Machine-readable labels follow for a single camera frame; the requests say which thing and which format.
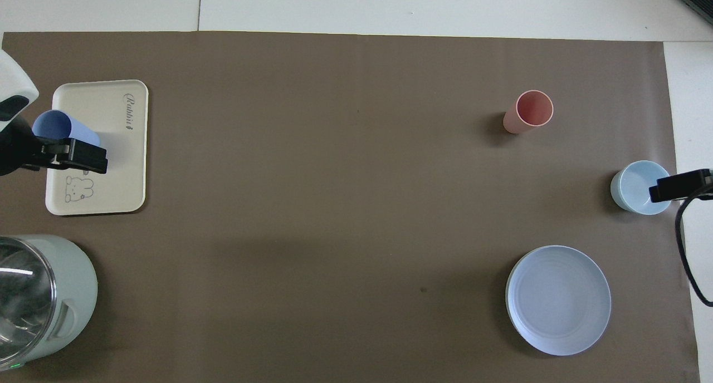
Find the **light blue bowl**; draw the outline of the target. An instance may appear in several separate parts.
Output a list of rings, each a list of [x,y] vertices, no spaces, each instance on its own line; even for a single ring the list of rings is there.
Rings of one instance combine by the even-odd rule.
[[[635,161],[614,175],[609,191],[620,208],[640,215],[657,215],[669,208],[670,201],[653,202],[649,188],[668,176],[667,170],[654,161]]]

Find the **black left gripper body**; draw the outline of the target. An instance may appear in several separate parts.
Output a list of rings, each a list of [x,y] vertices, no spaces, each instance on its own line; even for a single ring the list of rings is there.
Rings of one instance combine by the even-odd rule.
[[[16,116],[0,131],[0,176],[15,172],[18,168],[38,171],[41,168],[64,170],[55,163],[61,140],[36,136],[23,117]]]

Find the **glass pot lid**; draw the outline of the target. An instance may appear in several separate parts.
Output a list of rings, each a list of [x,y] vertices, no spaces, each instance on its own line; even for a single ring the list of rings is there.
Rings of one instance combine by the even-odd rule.
[[[0,368],[38,345],[52,320],[55,297],[43,254],[20,239],[0,237]]]

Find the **cream tray with rabbit print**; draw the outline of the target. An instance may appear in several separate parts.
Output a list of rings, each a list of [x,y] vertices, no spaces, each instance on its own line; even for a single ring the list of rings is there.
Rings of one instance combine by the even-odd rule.
[[[100,139],[107,171],[49,170],[45,206],[54,215],[130,213],[146,196],[149,90],[140,80],[68,83],[53,94],[66,112]]]

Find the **pale green electric pot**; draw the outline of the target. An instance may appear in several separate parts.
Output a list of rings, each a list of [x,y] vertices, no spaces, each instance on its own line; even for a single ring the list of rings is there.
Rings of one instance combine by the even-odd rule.
[[[0,368],[0,372],[23,367],[68,346],[84,330],[96,308],[99,282],[92,262],[79,246],[56,235],[10,235],[43,254],[55,287],[55,307],[41,341],[23,358]]]

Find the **pink plastic cup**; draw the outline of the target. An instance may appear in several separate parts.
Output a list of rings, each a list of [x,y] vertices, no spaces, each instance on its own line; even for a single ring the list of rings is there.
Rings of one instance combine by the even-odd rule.
[[[510,134],[524,134],[548,124],[554,115],[551,98],[539,90],[520,94],[504,114],[502,125]]]

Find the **blue plastic cup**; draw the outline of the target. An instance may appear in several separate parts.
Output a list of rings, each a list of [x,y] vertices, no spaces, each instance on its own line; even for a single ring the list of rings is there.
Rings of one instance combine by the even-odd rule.
[[[76,139],[101,147],[100,137],[83,122],[59,110],[44,111],[33,122],[31,130],[35,136],[45,139]]]

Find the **light blue plate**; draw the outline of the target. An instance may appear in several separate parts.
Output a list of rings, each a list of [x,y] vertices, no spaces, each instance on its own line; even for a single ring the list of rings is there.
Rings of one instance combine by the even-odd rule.
[[[507,277],[510,322],[525,342],[555,357],[593,347],[608,327],[612,307],[611,289],[598,264],[562,244],[532,249]]]

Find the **brown paper table mat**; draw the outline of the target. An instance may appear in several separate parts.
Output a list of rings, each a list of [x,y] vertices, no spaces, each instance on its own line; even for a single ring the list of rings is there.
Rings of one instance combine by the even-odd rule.
[[[0,234],[70,239],[96,312],[0,383],[695,383],[675,208],[613,202],[631,162],[675,170],[662,43],[282,33],[5,33],[62,84],[149,89],[136,213],[57,217],[45,173],[0,178]],[[524,134],[504,114],[547,94]],[[613,297],[590,349],[529,345],[514,265],[562,244]]]

